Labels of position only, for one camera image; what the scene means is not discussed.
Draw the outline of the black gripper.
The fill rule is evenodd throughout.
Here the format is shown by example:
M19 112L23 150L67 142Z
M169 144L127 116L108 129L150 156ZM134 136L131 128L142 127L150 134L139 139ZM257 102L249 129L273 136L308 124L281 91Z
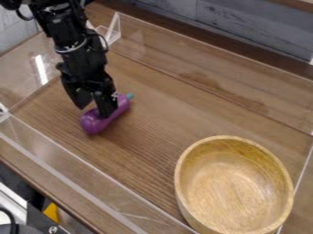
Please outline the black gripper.
M76 46L55 48L55 52L63 58L56 69L62 72L62 83L71 101L83 110L94 99L99 117L108 118L119 107L119 94L114 80L106 72L107 41L104 37L94 30L88 30Z

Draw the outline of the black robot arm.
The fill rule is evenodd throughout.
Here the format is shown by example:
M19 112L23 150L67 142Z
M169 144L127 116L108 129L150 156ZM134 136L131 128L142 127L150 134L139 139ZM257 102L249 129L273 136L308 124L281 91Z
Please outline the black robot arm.
M118 96L114 80L106 72L108 44L104 37L87 27L83 0L0 0L5 10L24 20L35 20L54 41L55 53L63 61L56 64L64 91L84 109L94 101L99 116L116 111Z

